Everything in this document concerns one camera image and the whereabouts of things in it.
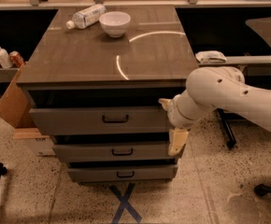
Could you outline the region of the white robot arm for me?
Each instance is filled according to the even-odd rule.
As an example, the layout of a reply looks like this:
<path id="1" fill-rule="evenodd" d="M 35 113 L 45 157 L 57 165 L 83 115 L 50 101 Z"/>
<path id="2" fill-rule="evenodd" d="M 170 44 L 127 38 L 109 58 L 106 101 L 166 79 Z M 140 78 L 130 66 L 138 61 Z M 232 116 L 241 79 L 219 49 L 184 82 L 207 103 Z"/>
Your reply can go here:
<path id="1" fill-rule="evenodd" d="M 185 146 L 189 130 L 206 113 L 224 109 L 271 132 L 271 91 L 249 86 L 234 67 L 202 67 L 187 77 L 186 90 L 159 103 L 173 125 L 169 130 L 168 154 Z"/>

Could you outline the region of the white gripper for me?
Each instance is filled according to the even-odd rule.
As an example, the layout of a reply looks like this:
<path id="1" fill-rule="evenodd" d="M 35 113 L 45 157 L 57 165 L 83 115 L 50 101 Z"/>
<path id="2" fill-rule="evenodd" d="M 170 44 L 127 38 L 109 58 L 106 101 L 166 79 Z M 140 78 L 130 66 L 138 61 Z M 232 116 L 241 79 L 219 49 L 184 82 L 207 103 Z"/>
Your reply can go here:
<path id="1" fill-rule="evenodd" d="M 210 111 L 210 107 L 199 105 L 187 91 L 173 99 L 160 98 L 158 103 L 167 111 L 169 121 L 175 127 L 169 130 L 168 154 L 178 155 L 189 135 L 189 132 L 183 129 L 191 129 L 196 121 Z"/>

